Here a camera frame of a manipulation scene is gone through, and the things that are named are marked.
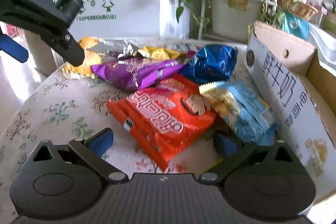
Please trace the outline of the cardboard box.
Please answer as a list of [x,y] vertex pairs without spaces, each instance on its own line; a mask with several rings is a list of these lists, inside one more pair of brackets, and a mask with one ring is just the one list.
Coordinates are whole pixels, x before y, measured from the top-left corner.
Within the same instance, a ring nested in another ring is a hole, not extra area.
[[323,202],[335,196],[335,76],[310,42],[262,22],[249,30],[246,68]]

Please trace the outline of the purple snack bag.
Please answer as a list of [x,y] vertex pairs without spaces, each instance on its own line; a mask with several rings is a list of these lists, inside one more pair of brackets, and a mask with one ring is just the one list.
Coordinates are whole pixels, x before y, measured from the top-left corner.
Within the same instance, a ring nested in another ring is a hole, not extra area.
[[179,72],[184,64],[177,60],[160,61],[132,57],[126,60],[111,61],[92,65],[92,72],[114,87],[135,92],[164,80]]

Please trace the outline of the light blue snack bag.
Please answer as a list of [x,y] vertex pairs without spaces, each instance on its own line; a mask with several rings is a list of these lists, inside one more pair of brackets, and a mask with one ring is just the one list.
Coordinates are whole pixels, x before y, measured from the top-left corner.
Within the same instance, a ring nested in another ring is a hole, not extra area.
[[242,141],[272,145],[276,141],[276,122],[270,106],[242,80],[203,84],[200,94]]

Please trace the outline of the turquoise round object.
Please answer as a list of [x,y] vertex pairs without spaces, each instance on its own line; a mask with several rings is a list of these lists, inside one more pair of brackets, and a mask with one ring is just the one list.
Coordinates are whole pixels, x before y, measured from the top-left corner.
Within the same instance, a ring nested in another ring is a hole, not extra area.
[[306,40],[309,34],[309,23],[286,11],[281,30],[287,34]]

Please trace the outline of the dark blue foil bag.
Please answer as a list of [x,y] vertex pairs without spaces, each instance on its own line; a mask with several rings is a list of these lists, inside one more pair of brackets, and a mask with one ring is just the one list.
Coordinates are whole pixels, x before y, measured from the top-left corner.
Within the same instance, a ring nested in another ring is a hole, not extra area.
[[197,84],[228,81],[232,76],[238,49],[230,46],[211,44],[202,47],[179,74]]

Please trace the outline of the gold yellow snack pack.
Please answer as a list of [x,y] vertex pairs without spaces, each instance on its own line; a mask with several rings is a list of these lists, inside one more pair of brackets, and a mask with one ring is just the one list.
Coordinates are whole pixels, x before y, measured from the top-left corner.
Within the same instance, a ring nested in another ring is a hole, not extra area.
[[180,55],[181,54],[177,51],[153,46],[142,47],[132,54],[133,57],[142,57],[162,61],[177,59]]

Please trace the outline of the orange chip bag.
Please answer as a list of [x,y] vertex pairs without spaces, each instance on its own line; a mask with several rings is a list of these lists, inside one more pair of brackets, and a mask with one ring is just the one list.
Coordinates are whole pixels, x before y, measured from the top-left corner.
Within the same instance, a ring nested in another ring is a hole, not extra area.
[[78,41],[82,49],[84,50],[84,61],[82,65],[74,67],[73,65],[66,63],[62,67],[62,73],[67,79],[80,79],[80,78],[96,78],[95,74],[92,72],[92,65],[102,64],[102,58],[94,51],[89,51],[90,48],[98,45],[100,43],[98,38],[84,37]]

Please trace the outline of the silver foil bag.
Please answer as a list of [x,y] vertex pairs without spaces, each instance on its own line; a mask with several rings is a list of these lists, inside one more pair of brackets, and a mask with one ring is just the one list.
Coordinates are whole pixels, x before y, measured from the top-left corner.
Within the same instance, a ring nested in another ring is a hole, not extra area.
[[138,47],[125,39],[99,39],[98,44],[88,48],[88,51],[97,53],[101,56],[112,56],[121,58],[133,56]]

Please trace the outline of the wicker basket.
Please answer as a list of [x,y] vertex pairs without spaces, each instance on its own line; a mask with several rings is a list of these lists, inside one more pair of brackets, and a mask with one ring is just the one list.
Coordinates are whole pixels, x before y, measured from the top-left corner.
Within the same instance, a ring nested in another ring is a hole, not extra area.
[[283,10],[290,12],[296,17],[305,21],[311,20],[311,18],[318,14],[318,10],[302,1],[296,0],[277,0],[278,6]]

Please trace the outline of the floral tablecloth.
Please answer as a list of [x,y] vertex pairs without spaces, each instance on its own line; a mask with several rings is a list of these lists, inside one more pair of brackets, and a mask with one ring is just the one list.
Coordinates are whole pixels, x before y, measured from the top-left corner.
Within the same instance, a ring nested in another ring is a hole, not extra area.
[[[260,95],[244,65],[247,46],[234,42],[200,40],[131,38],[136,46],[156,46],[177,50],[195,49],[206,44],[226,44],[239,50],[238,61],[230,81],[243,80]],[[35,146],[44,139],[54,144],[67,144],[74,138],[88,139],[109,127],[114,133],[112,148],[102,158],[129,177],[133,173],[162,173],[137,146],[135,140],[109,113],[106,103],[119,101],[128,94],[100,79],[67,79],[62,69],[56,70],[26,100],[1,132],[1,223],[16,219],[10,199],[10,185]],[[179,153],[169,162],[169,173],[200,175],[219,160],[210,132]]]

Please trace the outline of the red snack bag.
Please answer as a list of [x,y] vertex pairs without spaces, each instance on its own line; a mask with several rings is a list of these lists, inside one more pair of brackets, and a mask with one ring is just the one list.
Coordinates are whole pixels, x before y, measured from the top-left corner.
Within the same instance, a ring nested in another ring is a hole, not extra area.
[[109,100],[106,106],[164,172],[169,161],[205,134],[217,117],[198,85],[178,73],[118,102]]

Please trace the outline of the side table grey cloth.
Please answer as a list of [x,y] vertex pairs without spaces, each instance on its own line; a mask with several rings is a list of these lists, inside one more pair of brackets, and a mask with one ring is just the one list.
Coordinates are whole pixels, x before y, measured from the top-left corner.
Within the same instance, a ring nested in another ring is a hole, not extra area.
[[321,67],[335,76],[335,37],[310,23],[307,42],[316,47]]

